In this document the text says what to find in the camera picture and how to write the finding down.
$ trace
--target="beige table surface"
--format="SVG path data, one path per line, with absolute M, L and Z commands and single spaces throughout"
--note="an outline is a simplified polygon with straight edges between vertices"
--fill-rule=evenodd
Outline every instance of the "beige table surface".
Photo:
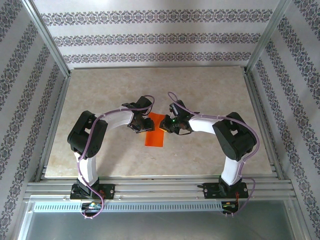
M 80 114 L 104 113 L 123 103 L 153 95 L 153 112 L 170 114 L 177 94 L 187 108 L 209 115 L 238 112 L 259 131 L 240 67 L 117 68 L 74 70 L 65 97 L 45 176 L 76 177 L 76 159 L 67 136 Z M 145 133 L 123 125 L 109 131 L 97 154 L 99 176 L 165 176 L 221 174 L 225 155 L 216 136 L 194 132 L 164 135 L 164 147 L 145 146 Z M 261 141 L 258 153 L 248 160 L 244 174 L 270 174 L 270 163 Z

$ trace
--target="robotic arm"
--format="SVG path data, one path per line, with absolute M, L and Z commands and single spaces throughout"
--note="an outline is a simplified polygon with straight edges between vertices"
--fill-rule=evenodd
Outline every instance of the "robotic arm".
M 237 121 L 245 122 L 236 112 L 226 116 L 229 120 L 210 118 L 203 117 L 198 112 L 192 114 L 179 105 L 185 108 L 181 100 L 170 104 L 169 109 L 174 117 L 166 115 L 159 127 L 168 133 L 177 135 L 191 134 L 192 132 L 215 134 L 226 155 L 224 169 L 219 177 L 218 192 L 221 198 L 233 195 L 242 182 L 241 169 L 244 158 L 257 144 L 255 135 L 247 127 L 237 123 Z M 106 194 L 107 190 L 101 190 L 101 186 L 99 186 L 96 170 L 96 154 L 101 148 L 105 133 L 121 125 L 127 125 L 136 133 L 153 131 L 154 123 L 146 117 L 148 115 L 146 107 L 151 106 L 151 101 L 142 96 L 136 103 L 125 103 L 119 108 L 119 111 L 105 115 L 96 122 L 84 159 L 79 162 L 81 175 L 77 178 L 77 184 L 72 186 L 72 191 L 76 195 L 73 199 L 96 199 L 97 195 L 90 190 L 90 187 L 103 195 Z M 97 116 L 100 115 L 84 111 L 67 138 L 77 160 L 84 153 L 89 138 L 89 133 L 86 130 L 91 129 Z M 180 134 L 180 130 L 187 130 L 188 133 Z
M 177 100 L 176 103 L 185 108 L 181 100 Z M 192 132 L 215 134 L 226 155 L 224 169 L 219 177 L 219 194 L 222 197 L 226 197 L 235 193 L 242 181 L 240 174 L 241 164 L 246 154 L 250 153 L 257 143 L 254 134 L 245 126 L 231 120 L 201 117 L 198 112 L 197 115 L 193 115 L 176 103 L 173 102 L 169 106 L 169 110 L 174 117 L 171 118 L 166 115 L 160 123 L 160 128 L 168 133 L 177 135 L 186 135 Z M 236 112 L 232 112 L 226 117 L 245 124 L 244 120 Z M 181 129 L 189 132 L 180 134 Z
M 80 199 L 97 198 L 88 185 L 97 192 L 102 191 L 103 194 L 106 194 L 106 192 L 99 189 L 99 178 L 96 170 L 96 154 L 101 148 L 106 132 L 121 125 L 127 125 L 137 134 L 153 131 L 155 129 L 154 122 L 151 118 L 146 117 L 148 115 L 146 114 L 148 111 L 146 108 L 151 106 L 151 101 L 145 96 L 141 96 L 137 102 L 124 103 L 119 108 L 119 111 L 104 115 L 96 122 L 84 159 L 79 161 L 79 172 L 81 172 L 81 175 L 79 173 L 77 184 L 72 186 L 72 192 L 76 192 L 75 195 Z M 70 144 L 71 150 L 74 152 L 77 160 L 84 153 L 89 139 L 87 130 L 92 128 L 93 122 L 98 116 L 101 116 L 101 114 L 84 111 L 68 135 L 67 142 Z

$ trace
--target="patterned wallpaper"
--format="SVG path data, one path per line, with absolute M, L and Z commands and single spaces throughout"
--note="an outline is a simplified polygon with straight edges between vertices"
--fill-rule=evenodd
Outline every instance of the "patterned wallpaper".
M 69 68 L 245 66 L 279 0 L 35 0 Z
M 320 239 L 319 16 L 317 1 L 292 1 L 252 71 L 311 239 Z
M 64 76 L 19 0 L 0 0 L 0 240 L 11 239 Z

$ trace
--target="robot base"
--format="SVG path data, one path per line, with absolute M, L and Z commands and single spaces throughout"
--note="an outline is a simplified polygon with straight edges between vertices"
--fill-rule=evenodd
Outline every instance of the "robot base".
M 198 187 L 203 189 L 205 199 L 235 199 L 237 192 L 239 199 L 247 199 L 249 197 L 247 184 L 245 182 L 240 182 L 236 190 L 227 193 L 227 195 L 221 194 L 218 182 L 206 182 Z
M 103 199 L 112 200 L 115 196 L 115 186 L 114 184 L 99 184 L 99 180 L 93 184 L 91 187 L 103 196 Z M 77 183 L 72 185 L 70 200 L 93 200 L 99 199 L 94 192 L 83 185 L 79 180 Z

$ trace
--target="orange fabric piece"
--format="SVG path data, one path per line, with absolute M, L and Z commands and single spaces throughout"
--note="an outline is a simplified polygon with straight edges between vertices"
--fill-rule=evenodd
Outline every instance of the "orange fabric piece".
M 163 147 L 165 132 L 159 126 L 165 115 L 150 112 L 148 116 L 154 122 L 154 131 L 146 132 L 144 145 L 148 147 Z

